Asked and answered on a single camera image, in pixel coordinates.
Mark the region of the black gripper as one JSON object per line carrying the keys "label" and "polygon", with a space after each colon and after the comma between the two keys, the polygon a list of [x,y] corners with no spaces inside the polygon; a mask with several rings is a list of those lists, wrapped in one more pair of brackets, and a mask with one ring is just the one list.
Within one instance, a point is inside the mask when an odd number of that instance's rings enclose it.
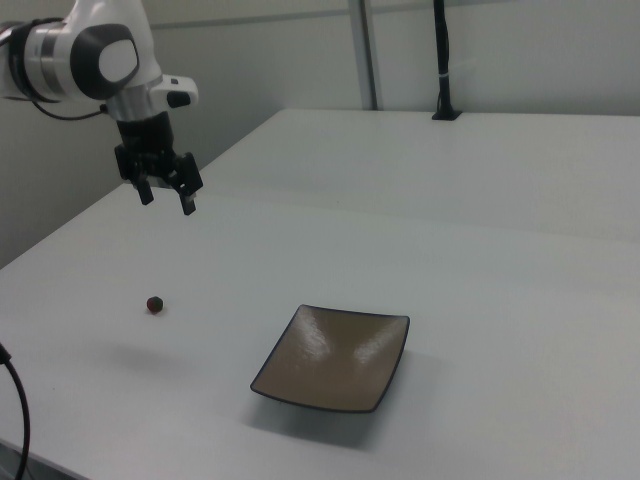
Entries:
{"label": "black gripper", "polygon": [[169,114],[118,121],[117,126],[122,139],[114,149],[119,174],[137,190],[141,203],[148,205],[154,200],[147,180],[151,177],[163,187],[171,185],[178,193],[185,216],[194,213],[196,193],[203,187],[203,181],[190,152],[176,156]]}

